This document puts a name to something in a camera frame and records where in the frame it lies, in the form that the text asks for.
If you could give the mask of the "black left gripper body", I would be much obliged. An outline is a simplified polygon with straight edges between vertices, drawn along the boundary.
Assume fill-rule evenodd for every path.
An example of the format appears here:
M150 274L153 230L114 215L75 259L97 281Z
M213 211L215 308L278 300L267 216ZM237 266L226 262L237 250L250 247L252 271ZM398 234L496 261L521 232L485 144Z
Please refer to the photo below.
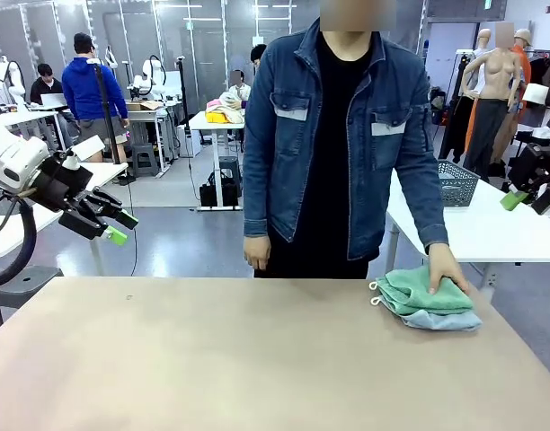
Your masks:
M51 211L64 210L66 201L84 191L92 177L74 152L55 152L38 167L31 200Z

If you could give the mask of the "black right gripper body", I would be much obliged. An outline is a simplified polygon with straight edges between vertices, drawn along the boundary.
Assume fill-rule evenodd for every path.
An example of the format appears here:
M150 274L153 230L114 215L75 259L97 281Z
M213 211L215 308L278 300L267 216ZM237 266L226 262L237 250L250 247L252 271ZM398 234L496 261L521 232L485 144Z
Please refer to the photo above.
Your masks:
M549 184L550 145L527 145L511 165L508 179L519 191L537 191Z

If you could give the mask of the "person's left hand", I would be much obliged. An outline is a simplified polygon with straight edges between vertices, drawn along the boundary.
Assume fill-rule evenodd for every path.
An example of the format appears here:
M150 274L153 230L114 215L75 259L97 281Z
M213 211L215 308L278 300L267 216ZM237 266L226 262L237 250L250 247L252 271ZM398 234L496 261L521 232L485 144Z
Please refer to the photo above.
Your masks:
M430 294L436 294L443 278L449 278L463 293L469 293L469 283L447 244L431 244L428 248L428 257L430 269Z

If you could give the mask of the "person's right hand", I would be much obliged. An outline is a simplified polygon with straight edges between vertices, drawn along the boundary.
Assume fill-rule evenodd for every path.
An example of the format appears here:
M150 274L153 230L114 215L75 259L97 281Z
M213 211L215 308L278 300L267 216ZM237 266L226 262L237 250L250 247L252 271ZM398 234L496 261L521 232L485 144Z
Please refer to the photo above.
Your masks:
M244 237L244 258L254 270L265 270L267 268L270 253L271 241L267 235Z

